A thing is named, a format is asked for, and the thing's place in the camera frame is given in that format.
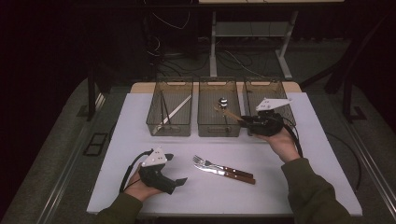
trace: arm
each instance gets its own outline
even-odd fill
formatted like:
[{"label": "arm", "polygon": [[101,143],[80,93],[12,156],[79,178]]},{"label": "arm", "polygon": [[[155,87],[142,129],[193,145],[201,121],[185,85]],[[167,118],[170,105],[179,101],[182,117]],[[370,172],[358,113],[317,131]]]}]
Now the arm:
[{"label": "arm", "polygon": [[267,141],[285,162],[282,171],[288,181],[289,203],[297,223],[352,222],[345,207],[336,201],[333,186],[314,173],[307,159],[300,158],[285,129],[270,137],[256,136]]},{"label": "arm", "polygon": [[137,214],[143,206],[143,201],[152,195],[161,193],[160,190],[146,186],[136,169],[123,193],[108,208],[100,211],[93,223],[133,224]]}]

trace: brown knife handle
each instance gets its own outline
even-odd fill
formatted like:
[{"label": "brown knife handle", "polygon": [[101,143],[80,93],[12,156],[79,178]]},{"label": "brown knife handle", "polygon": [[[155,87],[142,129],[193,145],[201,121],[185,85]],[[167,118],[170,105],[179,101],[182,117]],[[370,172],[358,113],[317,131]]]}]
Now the brown knife handle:
[{"label": "brown knife handle", "polygon": [[228,173],[235,174],[235,175],[242,175],[242,176],[245,176],[245,177],[248,177],[248,178],[253,178],[253,174],[246,173],[246,172],[243,172],[243,171],[238,171],[238,170],[235,170],[235,169],[227,167],[227,166],[223,166],[223,170],[228,172]]},{"label": "brown knife handle", "polygon": [[256,184],[256,180],[253,179],[253,178],[248,178],[248,177],[241,176],[241,175],[230,174],[230,173],[227,173],[227,172],[224,174],[224,176],[229,177],[231,179],[243,181],[243,182],[246,182],[246,183],[249,183],[249,184],[252,184],[252,185]]}]

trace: knife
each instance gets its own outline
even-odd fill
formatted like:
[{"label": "knife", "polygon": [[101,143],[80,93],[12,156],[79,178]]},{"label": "knife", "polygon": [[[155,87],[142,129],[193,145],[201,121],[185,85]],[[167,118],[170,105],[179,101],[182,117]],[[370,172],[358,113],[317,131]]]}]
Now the knife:
[{"label": "knife", "polygon": [[242,176],[242,175],[231,174],[231,173],[228,173],[228,172],[225,172],[225,171],[221,171],[221,170],[217,170],[217,169],[213,169],[213,168],[208,168],[207,166],[202,166],[202,165],[199,165],[199,164],[195,164],[194,166],[196,168],[202,170],[202,171],[209,172],[209,173],[212,173],[212,174],[215,174],[215,175],[222,175],[222,176],[229,177],[231,179],[235,179],[235,180],[239,180],[239,181],[243,181],[243,182],[246,182],[246,183],[249,183],[249,184],[252,184],[252,185],[256,184],[256,180],[253,179],[253,178],[245,177],[245,176]]}]

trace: olive green sleeve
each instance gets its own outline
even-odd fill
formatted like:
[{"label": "olive green sleeve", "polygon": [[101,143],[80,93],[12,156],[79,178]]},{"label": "olive green sleeve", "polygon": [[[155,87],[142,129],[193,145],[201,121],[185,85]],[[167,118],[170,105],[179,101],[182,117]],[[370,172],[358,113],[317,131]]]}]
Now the olive green sleeve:
[{"label": "olive green sleeve", "polygon": [[134,223],[137,214],[143,204],[136,198],[121,193],[108,208],[100,211],[95,218],[94,224],[131,224]]},{"label": "olive green sleeve", "polygon": [[289,203],[298,224],[352,223],[352,217],[337,202],[333,186],[316,175],[307,159],[285,163],[282,171],[289,185]]}]

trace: background desk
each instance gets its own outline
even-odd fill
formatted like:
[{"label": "background desk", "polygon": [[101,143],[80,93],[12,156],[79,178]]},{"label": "background desk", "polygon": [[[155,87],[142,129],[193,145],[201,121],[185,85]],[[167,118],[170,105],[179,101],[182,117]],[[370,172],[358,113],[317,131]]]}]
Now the background desk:
[{"label": "background desk", "polygon": [[[196,111],[198,94],[192,97],[190,137],[152,137],[146,117],[152,93],[136,93],[139,84],[125,99],[87,211],[97,213],[118,195],[127,167],[143,151],[161,146],[175,157],[166,163],[163,174],[171,179],[187,177],[186,184],[172,195],[156,195],[145,202],[141,216],[270,217],[292,216],[288,187],[280,166],[282,161],[262,140],[247,136],[245,129],[237,138],[198,136]],[[314,170],[331,182],[339,202],[352,216],[361,216],[361,206],[335,158],[307,96],[289,92],[304,155]],[[249,185],[193,167],[193,155],[253,173],[256,185]]]}]

